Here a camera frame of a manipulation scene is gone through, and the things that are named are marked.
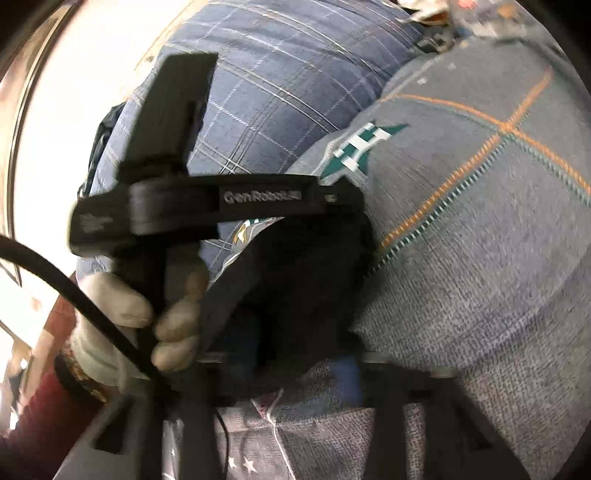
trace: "star print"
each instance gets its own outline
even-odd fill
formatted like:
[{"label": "star print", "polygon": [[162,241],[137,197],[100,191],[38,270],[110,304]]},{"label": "star print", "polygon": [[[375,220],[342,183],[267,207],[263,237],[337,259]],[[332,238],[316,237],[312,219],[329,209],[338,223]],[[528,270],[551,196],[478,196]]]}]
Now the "star print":
[{"label": "star print", "polygon": [[244,463],[243,463],[243,465],[248,469],[248,473],[251,473],[251,472],[255,472],[256,473],[256,469],[252,465],[252,461],[249,460],[248,458],[244,457]]}]

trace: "gray fabric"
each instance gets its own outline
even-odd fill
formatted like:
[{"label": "gray fabric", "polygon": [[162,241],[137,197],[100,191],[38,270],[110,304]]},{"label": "gray fabric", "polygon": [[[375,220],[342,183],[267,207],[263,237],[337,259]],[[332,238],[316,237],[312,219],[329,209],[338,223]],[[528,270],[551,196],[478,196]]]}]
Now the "gray fabric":
[{"label": "gray fabric", "polygon": [[[557,473],[591,420],[591,102],[540,51],[472,39],[416,59],[289,170],[349,176],[378,238],[411,219],[376,253],[355,330],[398,364],[457,368],[534,480]],[[368,174],[324,176],[368,123],[408,126],[370,150]],[[420,411],[407,415],[419,478]],[[361,477],[347,459],[365,458],[371,412],[342,408],[328,363],[286,386],[269,418],[295,478]]]},{"label": "gray fabric", "polygon": [[[220,55],[189,173],[280,173],[379,97],[421,38],[419,27],[397,22],[407,17],[379,0],[210,1],[174,33],[125,105],[91,194],[113,187],[135,118],[168,55]],[[212,275],[237,225],[222,225],[221,240],[202,244]],[[109,268],[104,257],[84,259],[77,277]]]}]

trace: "red sleeve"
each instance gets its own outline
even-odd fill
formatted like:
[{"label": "red sleeve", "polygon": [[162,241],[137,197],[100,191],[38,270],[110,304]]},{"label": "red sleeve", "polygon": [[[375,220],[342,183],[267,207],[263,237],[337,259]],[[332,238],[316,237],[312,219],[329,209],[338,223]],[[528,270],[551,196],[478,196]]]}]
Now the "red sleeve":
[{"label": "red sleeve", "polygon": [[51,368],[21,414],[17,428],[4,444],[0,442],[0,450],[4,450],[0,451],[0,460],[10,453],[13,461],[22,462],[38,480],[51,480],[100,407],[99,401],[74,398]]}]

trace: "bright light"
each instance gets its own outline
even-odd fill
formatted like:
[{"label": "bright light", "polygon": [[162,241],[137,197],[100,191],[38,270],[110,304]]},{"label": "bright light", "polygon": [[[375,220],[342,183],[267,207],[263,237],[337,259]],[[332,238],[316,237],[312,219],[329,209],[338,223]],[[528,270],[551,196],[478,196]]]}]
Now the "bright light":
[{"label": "bright light", "polygon": [[17,423],[18,423],[17,414],[14,413],[13,411],[10,412],[10,429],[14,430],[15,428],[17,428]]},{"label": "bright light", "polygon": [[12,337],[0,328],[0,384],[4,383],[4,373],[6,373],[6,367],[12,356],[13,345],[14,340],[12,340]]}]

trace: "window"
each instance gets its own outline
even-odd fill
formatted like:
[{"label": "window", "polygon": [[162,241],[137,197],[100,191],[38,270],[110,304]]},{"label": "window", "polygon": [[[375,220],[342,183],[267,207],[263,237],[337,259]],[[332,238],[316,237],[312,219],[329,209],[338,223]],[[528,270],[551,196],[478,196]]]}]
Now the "window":
[{"label": "window", "polygon": [[[14,237],[14,171],[27,105],[51,47],[76,7],[77,3],[69,3],[57,8],[30,35],[13,56],[8,68],[5,70],[4,66],[0,66],[0,72],[5,70],[0,80],[0,233],[11,238]],[[17,265],[0,259],[0,267],[21,284]]]}]

